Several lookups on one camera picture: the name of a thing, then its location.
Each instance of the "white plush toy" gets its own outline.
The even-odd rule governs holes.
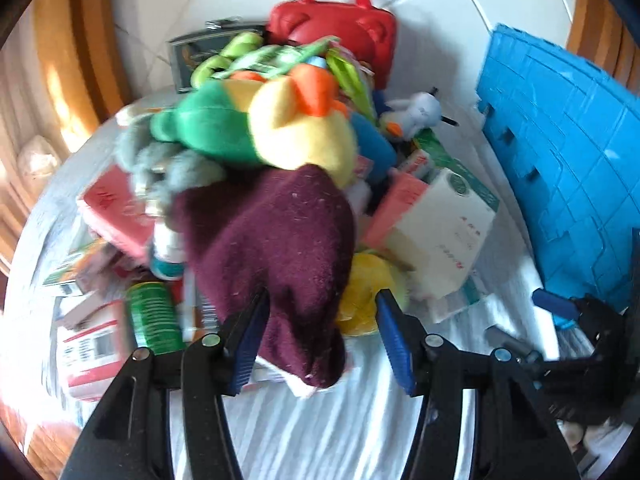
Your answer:
[[[440,101],[431,93],[420,92],[411,99],[388,102],[388,106],[394,111],[380,116],[380,129],[391,141],[411,140],[420,130],[432,128],[440,121],[458,125],[456,121],[442,116]]]

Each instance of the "gray tablecloth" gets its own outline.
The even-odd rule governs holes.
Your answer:
[[[170,104],[172,92],[145,98]],[[65,256],[77,215],[76,196],[110,163],[118,127],[113,120],[69,158],[53,177],[27,222],[12,264],[0,352],[23,384],[48,392],[83,424],[94,405],[67,397],[58,383],[54,299],[39,290]],[[447,130],[445,147],[500,196],[502,205],[476,269],[491,294],[445,322],[431,326],[461,349],[489,353],[482,333],[498,323],[526,338],[548,358],[558,341],[548,313],[530,303],[540,286],[522,231],[522,217],[495,156],[477,128]],[[425,323],[427,311],[414,309]],[[378,335],[348,341],[354,368],[331,390],[295,398],[284,384],[270,384],[225,400],[242,471],[248,479],[399,478],[414,434],[420,399],[409,399],[393,379]],[[465,394],[457,476],[470,465],[473,392]],[[172,450],[176,478],[190,478],[184,449],[180,393],[172,397]]]

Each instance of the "pile of toys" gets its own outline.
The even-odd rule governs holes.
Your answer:
[[[173,351],[210,328],[195,326],[198,295],[204,317],[224,321],[266,287],[259,362],[308,396],[343,374],[344,336],[377,330],[379,290],[402,308],[465,287],[479,299],[472,267],[498,200],[430,129],[456,124],[435,89],[385,103],[395,18],[356,2],[281,4],[263,34],[236,27],[222,49],[191,59],[193,89],[175,107],[118,113],[114,164],[78,197],[99,251],[118,249],[92,276],[129,259],[125,303],[100,330],[120,326],[124,309],[135,338],[111,341],[106,364],[120,362],[115,349]],[[78,311],[81,324],[104,316],[100,306]],[[66,336],[69,366],[82,369],[82,338]]]

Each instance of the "white tile wall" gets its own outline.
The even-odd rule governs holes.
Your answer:
[[[172,83],[165,42],[214,18],[263,18],[283,0],[113,0],[118,46],[134,94]],[[475,86],[497,23],[564,45],[575,0],[372,0],[399,20],[389,97],[437,86],[461,107]]]

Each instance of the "yellow round object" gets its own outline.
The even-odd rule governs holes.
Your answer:
[[[398,304],[404,306],[406,283],[402,273],[375,254],[355,254],[336,318],[343,335],[365,335],[378,330],[375,300],[384,288],[391,290]]]

